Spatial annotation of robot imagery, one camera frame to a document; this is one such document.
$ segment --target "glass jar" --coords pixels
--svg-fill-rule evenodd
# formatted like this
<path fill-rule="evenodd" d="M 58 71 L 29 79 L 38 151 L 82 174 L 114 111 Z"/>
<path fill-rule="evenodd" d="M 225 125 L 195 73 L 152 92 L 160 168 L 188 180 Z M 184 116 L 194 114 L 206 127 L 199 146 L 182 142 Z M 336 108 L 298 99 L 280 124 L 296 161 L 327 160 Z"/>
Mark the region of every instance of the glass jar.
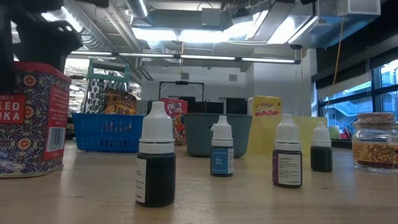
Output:
<path fill-rule="evenodd" d="M 359 114 L 354 126 L 354 167 L 370 172 L 398 173 L 398 123 L 395 115 Z"/>

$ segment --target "blue basket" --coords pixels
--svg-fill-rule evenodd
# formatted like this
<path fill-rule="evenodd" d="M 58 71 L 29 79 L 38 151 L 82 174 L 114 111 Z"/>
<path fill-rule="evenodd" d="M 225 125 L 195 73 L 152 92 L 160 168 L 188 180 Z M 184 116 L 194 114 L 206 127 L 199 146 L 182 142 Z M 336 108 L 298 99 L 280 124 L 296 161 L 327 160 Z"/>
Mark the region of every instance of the blue basket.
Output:
<path fill-rule="evenodd" d="M 137 152 L 141 115 L 73 113 L 77 148 L 98 152 Z"/>

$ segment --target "white bottle cap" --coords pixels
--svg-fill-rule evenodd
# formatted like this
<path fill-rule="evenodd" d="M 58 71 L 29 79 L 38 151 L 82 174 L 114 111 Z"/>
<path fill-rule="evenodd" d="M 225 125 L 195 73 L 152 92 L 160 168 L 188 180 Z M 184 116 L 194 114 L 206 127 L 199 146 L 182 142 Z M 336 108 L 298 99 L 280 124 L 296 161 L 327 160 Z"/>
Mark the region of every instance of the white bottle cap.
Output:
<path fill-rule="evenodd" d="M 276 126 L 275 149 L 301 151 L 299 127 L 291 114 L 284 114 L 282 122 Z"/>
<path fill-rule="evenodd" d="M 142 153 L 174 152 L 173 121 L 166 114 L 164 102 L 152 102 L 152 109 L 142 122 L 142 135 L 139 141 L 139 152 Z"/>
<path fill-rule="evenodd" d="M 226 116 L 221 115 L 218 123 L 211 127 L 213 138 L 211 144 L 213 146 L 230 147 L 233 145 L 232 127 L 228 124 Z"/>
<path fill-rule="evenodd" d="M 312 146 L 331 147 L 330 133 L 323 121 L 319 121 L 313 130 Z"/>

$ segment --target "gray bin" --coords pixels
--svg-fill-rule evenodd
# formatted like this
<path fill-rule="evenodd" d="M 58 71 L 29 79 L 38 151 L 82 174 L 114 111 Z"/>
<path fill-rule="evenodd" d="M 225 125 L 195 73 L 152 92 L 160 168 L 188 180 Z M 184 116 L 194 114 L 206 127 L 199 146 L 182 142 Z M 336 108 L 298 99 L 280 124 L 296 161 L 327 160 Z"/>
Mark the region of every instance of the gray bin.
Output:
<path fill-rule="evenodd" d="M 187 151 L 191 156 L 210 157 L 213 137 L 210 128 L 218 122 L 219 115 L 222 114 L 187 113 L 184 115 Z M 248 149 L 251 115 L 227 114 L 226 116 L 228 123 L 232 126 L 234 156 L 241 157 Z"/>

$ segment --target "wooden table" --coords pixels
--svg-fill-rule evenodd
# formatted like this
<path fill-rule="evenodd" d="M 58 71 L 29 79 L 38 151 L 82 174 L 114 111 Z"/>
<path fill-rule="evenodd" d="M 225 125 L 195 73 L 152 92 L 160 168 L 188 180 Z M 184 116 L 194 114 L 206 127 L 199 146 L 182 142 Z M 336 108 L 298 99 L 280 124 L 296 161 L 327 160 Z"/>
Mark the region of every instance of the wooden table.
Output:
<path fill-rule="evenodd" d="M 335 149 L 334 171 L 311 172 L 303 187 L 271 181 L 271 159 L 235 159 L 233 177 L 210 175 L 210 159 L 177 147 L 175 203 L 135 204 L 135 154 L 84 152 L 67 142 L 62 171 L 0 180 L 0 223 L 398 223 L 398 177 L 353 169 L 349 150 Z"/>

